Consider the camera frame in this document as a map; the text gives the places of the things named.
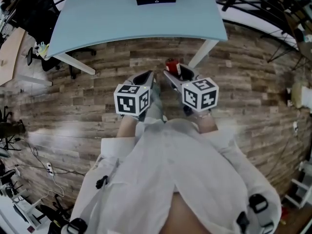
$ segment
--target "leg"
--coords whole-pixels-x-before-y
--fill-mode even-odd
[[[70,53],[76,53],[76,52],[91,52],[92,56],[95,56],[97,54],[96,50],[93,50],[90,48],[81,48],[81,49],[73,50]]]
[[[293,203],[296,207],[300,208],[300,204],[297,201],[293,200],[288,195],[286,195],[285,198],[288,199],[291,203]]]
[[[93,68],[90,68],[89,66],[83,64],[81,61],[76,60],[75,58],[71,57],[70,55],[64,53],[60,54],[58,56],[54,56],[56,59],[59,59],[75,68],[78,68],[90,75],[95,75],[96,71]]]
[[[151,106],[146,112],[146,118],[154,118],[154,119],[161,119],[163,120],[163,111],[162,111],[162,103],[159,98],[160,95],[160,88],[159,86],[154,83],[153,89],[151,92]]]
[[[48,80],[36,79],[36,78],[29,77],[29,76],[22,76],[19,74],[17,74],[15,77],[18,80],[25,80],[25,81],[29,81],[32,83],[42,84],[42,85],[46,85],[46,86],[52,86],[52,82],[48,81]]]
[[[301,188],[303,188],[303,189],[305,189],[307,191],[310,189],[309,186],[306,186],[305,184],[302,184],[302,183],[300,183],[299,181],[297,181],[295,179],[292,179],[292,183],[296,184],[297,186],[299,186],[299,187],[301,187]]]
[[[37,202],[35,202],[34,204],[32,204],[26,211],[25,213],[28,214],[30,213],[36,206],[38,206],[39,204],[42,204],[41,199],[38,200]]]
[[[190,61],[189,66],[191,68],[195,68],[195,66],[209,53],[209,51],[213,49],[218,42],[219,41],[217,40],[206,40]]]
[[[6,116],[4,116],[3,122],[7,122],[9,115],[12,115],[12,112],[9,112]]]
[[[68,68],[69,68],[69,73],[70,73],[71,78],[73,80],[76,79],[76,74],[74,73],[74,69],[73,69],[72,65],[69,65]]]
[[[16,195],[14,195],[11,199],[14,200],[14,199],[18,198],[19,196],[22,196],[25,192],[27,192],[26,189],[22,190],[20,193],[18,193]]]

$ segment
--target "black clip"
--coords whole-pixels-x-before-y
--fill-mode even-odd
[[[107,176],[107,175],[105,175],[102,179],[99,179],[99,180],[97,181],[96,188],[97,188],[97,189],[101,189],[102,186],[104,185],[104,182],[105,182],[105,185],[108,184],[108,176]]]
[[[265,197],[260,194],[254,194],[249,198],[249,206],[256,214],[267,209],[268,205],[269,204]]]
[[[67,226],[67,232],[70,234],[83,234],[87,230],[88,225],[81,218],[75,218]]]

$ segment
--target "desk leg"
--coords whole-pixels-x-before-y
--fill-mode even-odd
[[[189,66],[195,68],[196,65],[211,51],[214,46],[218,43],[217,40],[205,40],[204,44],[197,51],[193,59],[190,61]]]
[[[19,75],[19,74],[17,74],[15,77],[18,80],[29,81],[29,82],[32,82],[32,83],[42,84],[42,85],[46,85],[46,86],[52,86],[52,82],[48,81],[48,80],[36,79],[36,78],[29,77],[29,76],[22,76],[22,75]]]
[[[75,68],[78,68],[90,75],[95,75],[96,71],[93,68],[90,68],[89,66],[87,66],[86,64],[83,64],[81,61],[78,61],[77,59],[71,57],[70,55],[64,53],[64,54],[60,54],[58,56],[54,56],[54,58],[59,59]]]

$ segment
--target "metal stand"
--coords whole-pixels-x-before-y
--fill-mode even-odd
[[[299,63],[300,63],[300,61],[302,60],[302,58],[305,58],[305,57],[304,57],[303,55],[300,56],[300,58],[299,58],[297,64],[296,64],[295,67],[292,69],[292,71],[295,71],[295,70],[297,70],[297,69],[303,67],[304,65],[307,65],[307,64],[310,63],[310,60],[308,60],[307,58],[305,58],[306,60],[308,60],[308,62],[305,62],[305,63],[301,64],[300,66],[298,66]]]
[[[286,36],[284,36],[284,37],[276,37],[276,36],[272,35],[273,33],[276,33],[278,31],[281,31],[282,35],[286,34]],[[287,34],[285,31],[283,31],[281,29],[276,30],[274,32],[271,32],[269,34],[264,34],[264,35],[260,36],[260,38],[265,38],[265,37],[278,38],[278,40],[282,41],[280,43],[279,47],[277,48],[277,50],[274,52],[274,54],[271,56],[271,58],[267,61],[267,63],[270,63],[270,62],[272,62],[272,61],[274,61],[274,60],[276,60],[276,59],[286,55],[287,53],[295,50],[295,48],[297,47],[297,44],[295,44],[294,46],[287,46],[287,49],[283,53],[279,54],[278,56],[275,56],[277,54],[277,52],[280,50],[280,48],[282,47],[282,45],[284,44],[284,42],[290,42],[290,41],[286,40],[287,38],[289,38],[288,36],[289,36],[289,34]]]
[[[21,149],[16,149],[14,148],[14,146],[12,146],[12,144],[14,144],[14,142],[11,142],[11,140],[14,138],[15,135],[13,135],[9,140],[8,138],[5,138],[5,146],[4,147],[0,147],[2,149],[4,149],[5,151],[21,151]]]

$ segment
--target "power strip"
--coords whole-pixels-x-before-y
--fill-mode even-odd
[[[53,167],[52,167],[52,164],[50,162],[47,163],[47,167],[48,167],[48,173],[51,176],[54,176]]]

